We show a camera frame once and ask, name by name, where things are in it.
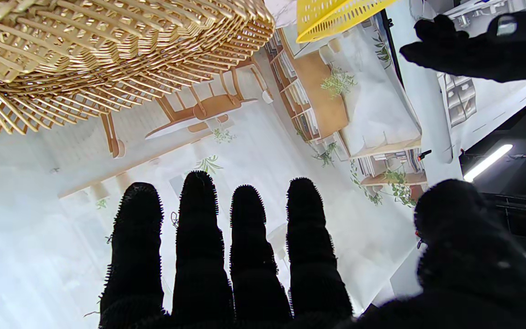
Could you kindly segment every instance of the black glove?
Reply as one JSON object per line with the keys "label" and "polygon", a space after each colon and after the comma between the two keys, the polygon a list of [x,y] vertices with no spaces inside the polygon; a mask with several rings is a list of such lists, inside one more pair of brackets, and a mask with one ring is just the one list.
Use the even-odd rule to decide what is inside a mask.
{"label": "black glove", "polygon": [[[499,31],[499,25],[506,28]],[[456,31],[444,15],[418,21],[415,30],[422,42],[400,50],[409,62],[452,75],[498,82],[526,80],[526,12],[495,17],[488,31],[476,37]]]}
{"label": "black glove", "polygon": [[299,321],[333,327],[352,315],[336,267],[320,194],[309,179],[288,190],[288,252],[291,299],[277,279],[266,240],[265,210],[257,190],[241,186],[231,205],[230,253],[233,290],[223,268],[224,242],[217,227],[218,206],[212,179],[203,171],[186,177],[176,236],[176,278],[171,316],[162,309],[159,229],[162,210],[152,185],[127,189],[115,219],[113,257],[100,302],[103,329],[282,326]]}

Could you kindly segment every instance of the wooden cabinet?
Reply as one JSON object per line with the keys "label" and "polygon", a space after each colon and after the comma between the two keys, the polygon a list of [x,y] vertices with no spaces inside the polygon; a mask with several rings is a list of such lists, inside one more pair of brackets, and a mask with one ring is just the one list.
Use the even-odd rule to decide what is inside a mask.
{"label": "wooden cabinet", "polygon": [[330,67],[318,51],[294,58],[286,44],[283,29],[279,29],[265,50],[292,124],[306,141],[329,137],[348,125],[342,97],[332,97],[320,87],[330,77]]}

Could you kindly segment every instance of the bookshelf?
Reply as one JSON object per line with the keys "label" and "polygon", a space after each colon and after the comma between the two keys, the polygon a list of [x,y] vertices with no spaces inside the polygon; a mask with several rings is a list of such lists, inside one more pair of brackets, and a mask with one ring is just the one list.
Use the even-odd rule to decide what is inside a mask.
{"label": "bookshelf", "polygon": [[275,83],[294,128],[306,141],[319,142],[348,125],[344,102],[320,87],[331,71],[318,51],[294,58],[286,44],[283,29],[265,44]]}
{"label": "bookshelf", "polygon": [[403,167],[407,185],[422,185],[427,183],[427,177],[423,164],[418,160],[420,153],[421,137],[363,148],[350,159],[357,162],[361,173],[366,177],[361,185],[388,185],[383,173],[391,167]]}

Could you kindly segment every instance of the illustrated room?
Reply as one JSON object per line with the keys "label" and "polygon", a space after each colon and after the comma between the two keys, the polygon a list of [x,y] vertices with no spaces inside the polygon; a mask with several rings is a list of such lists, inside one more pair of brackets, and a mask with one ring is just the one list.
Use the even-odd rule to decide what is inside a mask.
{"label": "illustrated room", "polygon": [[113,221],[134,182],[160,197],[171,310],[195,170],[216,186],[228,273],[232,194],[251,185],[288,290],[286,192],[307,177],[353,314],[420,292],[416,202],[464,179],[462,154],[526,108],[526,80],[426,69],[399,48],[419,40],[419,19],[445,14],[475,36],[526,0],[376,0],[307,32],[304,2],[315,3],[0,2],[0,329],[98,327]]}

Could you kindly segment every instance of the hanging plant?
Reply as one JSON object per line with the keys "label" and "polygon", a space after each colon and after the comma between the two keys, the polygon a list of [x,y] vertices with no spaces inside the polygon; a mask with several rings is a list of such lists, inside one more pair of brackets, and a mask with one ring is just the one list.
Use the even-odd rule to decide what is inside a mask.
{"label": "hanging plant", "polygon": [[363,190],[365,192],[365,196],[367,199],[369,199],[370,202],[372,202],[375,206],[382,205],[383,204],[383,196],[380,195],[378,192],[375,192],[374,196],[369,193],[366,187],[361,185],[361,180],[358,176],[358,168],[354,165],[354,160],[351,160],[350,162],[350,180],[359,187],[359,189]]}
{"label": "hanging plant", "polygon": [[388,69],[389,66],[391,66],[391,56],[389,55],[389,52],[388,52],[388,50],[386,48],[386,45],[385,45],[384,41],[380,37],[380,33],[377,31],[377,37],[373,37],[372,39],[377,42],[374,46],[379,48],[377,51],[375,51],[376,52],[376,56],[382,62],[387,63],[387,66],[385,67],[385,69]]}
{"label": "hanging plant", "polygon": [[216,173],[216,169],[223,169],[223,167],[215,164],[215,162],[219,159],[218,156],[213,155],[209,156],[208,158],[202,159],[202,161],[196,162],[196,168],[197,170],[202,170],[209,174]]}
{"label": "hanging plant", "polygon": [[340,94],[348,94],[350,87],[353,85],[357,85],[353,75],[345,73],[340,67],[335,67],[332,69],[330,77],[324,79],[320,87],[330,91],[331,98],[333,99]]}
{"label": "hanging plant", "polygon": [[230,132],[227,130],[223,130],[222,128],[215,128],[212,133],[215,135],[215,140],[218,144],[221,144],[223,142],[230,143],[232,140],[236,138],[235,135],[231,135]]}
{"label": "hanging plant", "polygon": [[331,155],[334,150],[336,150],[336,142],[328,144],[326,151],[324,151],[322,154],[316,153],[316,155],[312,157],[317,160],[322,160],[322,167],[326,167],[327,165],[331,165],[334,162]]}
{"label": "hanging plant", "polygon": [[384,173],[385,179],[393,189],[393,196],[396,202],[401,202],[404,206],[409,208],[415,207],[415,200],[411,198],[411,188],[407,185],[405,173],[397,171],[390,171],[389,169]]}

